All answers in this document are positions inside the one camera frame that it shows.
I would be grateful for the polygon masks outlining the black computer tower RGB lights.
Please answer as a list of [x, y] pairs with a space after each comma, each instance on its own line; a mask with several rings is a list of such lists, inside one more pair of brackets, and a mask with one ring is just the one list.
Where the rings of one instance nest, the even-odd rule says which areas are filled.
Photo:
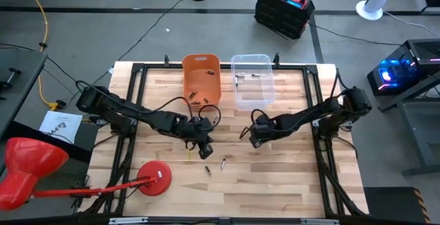
[[374, 96], [395, 96], [440, 71], [440, 39], [412, 39], [381, 60], [367, 78]]

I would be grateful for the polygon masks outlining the orange plastic basket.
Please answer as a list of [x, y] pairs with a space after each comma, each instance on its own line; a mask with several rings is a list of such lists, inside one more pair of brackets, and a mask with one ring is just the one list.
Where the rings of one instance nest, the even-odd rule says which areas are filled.
[[[204, 105], [217, 105], [221, 99], [221, 66], [215, 54], [189, 54], [182, 59], [183, 69], [183, 96], [191, 104], [200, 102], [200, 105], [190, 105], [199, 109]], [[192, 92], [197, 91], [194, 98], [189, 99]]]

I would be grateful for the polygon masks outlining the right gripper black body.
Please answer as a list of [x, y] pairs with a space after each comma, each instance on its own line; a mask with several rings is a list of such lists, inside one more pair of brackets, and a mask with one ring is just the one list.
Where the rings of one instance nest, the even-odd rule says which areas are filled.
[[269, 141], [277, 140], [278, 133], [278, 117], [268, 117], [260, 115], [257, 118], [251, 117], [252, 124], [250, 126], [250, 141]]

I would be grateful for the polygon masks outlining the red desk lamp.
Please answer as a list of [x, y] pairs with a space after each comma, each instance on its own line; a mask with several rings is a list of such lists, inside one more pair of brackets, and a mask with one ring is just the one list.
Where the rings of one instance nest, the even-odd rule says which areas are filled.
[[137, 177], [126, 184], [96, 189], [61, 189], [37, 191], [37, 182], [55, 172], [69, 159], [62, 149], [31, 138], [10, 138], [6, 143], [5, 167], [7, 173], [0, 182], [0, 210], [14, 210], [32, 198], [91, 197], [129, 188], [139, 188], [147, 196], [161, 195], [172, 182], [171, 168], [162, 161], [145, 163]]

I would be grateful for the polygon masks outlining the silver metal bracket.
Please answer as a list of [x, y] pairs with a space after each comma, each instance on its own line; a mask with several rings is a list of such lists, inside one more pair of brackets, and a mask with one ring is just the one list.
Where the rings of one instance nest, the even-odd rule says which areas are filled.
[[109, 225], [143, 224], [148, 221], [148, 217], [113, 217], [109, 219]]
[[301, 225], [340, 225], [337, 219], [316, 219], [307, 218], [300, 220]]

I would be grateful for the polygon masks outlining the black clamp tool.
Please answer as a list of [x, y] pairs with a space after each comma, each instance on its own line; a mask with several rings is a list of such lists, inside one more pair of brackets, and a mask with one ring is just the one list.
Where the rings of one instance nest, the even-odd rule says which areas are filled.
[[12, 87], [12, 79], [21, 74], [21, 70], [10, 67], [9, 71], [11, 72], [9, 78], [7, 81], [0, 81], [0, 92], [2, 92], [5, 89], [10, 89]]

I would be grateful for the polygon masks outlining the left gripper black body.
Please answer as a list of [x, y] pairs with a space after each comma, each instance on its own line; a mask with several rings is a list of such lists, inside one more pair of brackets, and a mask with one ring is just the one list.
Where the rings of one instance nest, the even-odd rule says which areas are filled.
[[209, 144], [213, 142], [213, 139], [209, 136], [209, 133], [214, 130], [211, 121], [205, 117], [192, 117], [189, 120], [190, 132], [189, 132], [189, 142], [193, 144]]

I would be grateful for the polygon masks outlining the dark grey desk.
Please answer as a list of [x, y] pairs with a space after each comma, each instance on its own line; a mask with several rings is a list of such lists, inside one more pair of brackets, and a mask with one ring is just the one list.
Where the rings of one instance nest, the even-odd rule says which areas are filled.
[[12, 87], [0, 92], [0, 133], [15, 119], [46, 60], [47, 55], [41, 52], [0, 50], [0, 81], [7, 81], [10, 67], [21, 70], [21, 74], [12, 79]]

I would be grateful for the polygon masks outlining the black box hazard stripe edge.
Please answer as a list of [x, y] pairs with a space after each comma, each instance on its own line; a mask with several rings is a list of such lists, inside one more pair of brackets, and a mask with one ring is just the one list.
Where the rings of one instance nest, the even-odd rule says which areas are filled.
[[419, 189], [409, 186], [364, 187], [369, 213], [380, 219], [431, 223]]

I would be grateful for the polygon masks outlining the clear plastic container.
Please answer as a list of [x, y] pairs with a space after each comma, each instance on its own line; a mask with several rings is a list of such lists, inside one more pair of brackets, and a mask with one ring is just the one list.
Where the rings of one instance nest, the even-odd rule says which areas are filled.
[[[265, 54], [235, 55], [231, 58], [232, 87], [236, 101], [236, 108], [242, 111], [265, 109], [275, 101], [276, 90], [272, 62]], [[239, 85], [235, 87], [235, 75], [243, 74], [238, 78]]]

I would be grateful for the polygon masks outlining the black rail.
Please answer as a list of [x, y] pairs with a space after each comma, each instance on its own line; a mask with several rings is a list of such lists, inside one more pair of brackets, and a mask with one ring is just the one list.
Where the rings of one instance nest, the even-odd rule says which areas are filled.
[[[114, 213], [65, 215], [57, 217], [39, 217], [29, 219], [0, 220], [0, 225], [109, 225], [109, 219], [118, 217]], [[258, 217], [148, 217], [144, 225], [301, 225], [300, 220], [306, 218], [258, 218]], [[423, 222], [403, 222], [373, 217], [358, 217], [347, 215], [331, 216], [328, 219], [337, 219], [340, 225], [440, 225]]]

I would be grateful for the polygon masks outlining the black aluminium table frame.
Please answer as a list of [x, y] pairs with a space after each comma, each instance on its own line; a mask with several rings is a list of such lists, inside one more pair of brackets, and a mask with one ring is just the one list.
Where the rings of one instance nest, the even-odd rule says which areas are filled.
[[[146, 67], [142, 80], [142, 105], [149, 109], [180, 96], [183, 87], [182, 64], [164, 67], [134, 62], [115, 65], [109, 89], [122, 97], [129, 91], [132, 70]], [[274, 69], [276, 100], [266, 113], [277, 116], [296, 113], [315, 105], [331, 93], [335, 65], [286, 63]], [[165, 162], [172, 171], [169, 189], [158, 196], [136, 191], [127, 199], [117, 195], [107, 201], [105, 211], [117, 209], [124, 216], [159, 217], [258, 217], [258, 218], [325, 218], [324, 200], [331, 211], [350, 214], [340, 207], [330, 182], [318, 174], [311, 125], [303, 125], [290, 137], [269, 142], [254, 149], [246, 135], [239, 134], [250, 124], [250, 112], [237, 109], [232, 90], [230, 66], [221, 70], [222, 113], [219, 126], [210, 133], [214, 153], [206, 160], [198, 148], [188, 151], [178, 139], [161, 136], [148, 125], [139, 123], [131, 166], [123, 180], [136, 177], [142, 165], [151, 160]], [[347, 195], [364, 213], [369, 212], [355, 151], [345, 141], [332, 142], [332, 167]], [[106, 185], [118, 164], [123, 161], [129, 141], [117, 138], [98, 145], [88, 169], [92, 188]], [[221, 169], [222, 159], [226, 159]], [[212, 175], [208, 175], [208, 166]]]

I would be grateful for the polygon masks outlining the black flat box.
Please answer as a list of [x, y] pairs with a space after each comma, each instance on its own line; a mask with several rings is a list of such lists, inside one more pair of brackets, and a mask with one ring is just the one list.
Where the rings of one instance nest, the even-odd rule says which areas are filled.
[[89, 164], [91, 159], [92, 147], [97, 135], [96, 125], [81, 124], [73, 143], [65, 142], [61, 139], [49, 136], [46, 133], [35, 130], [27, 125], [12, 121], [3, 133], [0, 133], [0, 142], [5, 142], [9, 138], [24, 137], [46, 142], [65, 151], [70, 159]]

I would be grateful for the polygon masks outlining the black red tool case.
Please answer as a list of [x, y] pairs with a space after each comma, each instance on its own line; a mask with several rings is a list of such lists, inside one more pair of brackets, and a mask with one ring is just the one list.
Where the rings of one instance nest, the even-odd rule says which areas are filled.
[[291, 39], [299, 39], [315, 10], [311, 0], [257, 0], [255, 20]]

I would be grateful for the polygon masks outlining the grey metal side table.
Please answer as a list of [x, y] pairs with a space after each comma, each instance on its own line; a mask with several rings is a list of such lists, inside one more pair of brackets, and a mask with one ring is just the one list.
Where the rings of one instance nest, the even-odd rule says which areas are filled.
[[419, 98], [418, 95], [440, 85], [440, 73], [434, 74], [379, 105], [382, 113], [396, 108], [410, 132], [419, 166], [402, 172], [405, 177], [440, 173], [440, 160], [432, 147], [440, 146], [440, 96]]

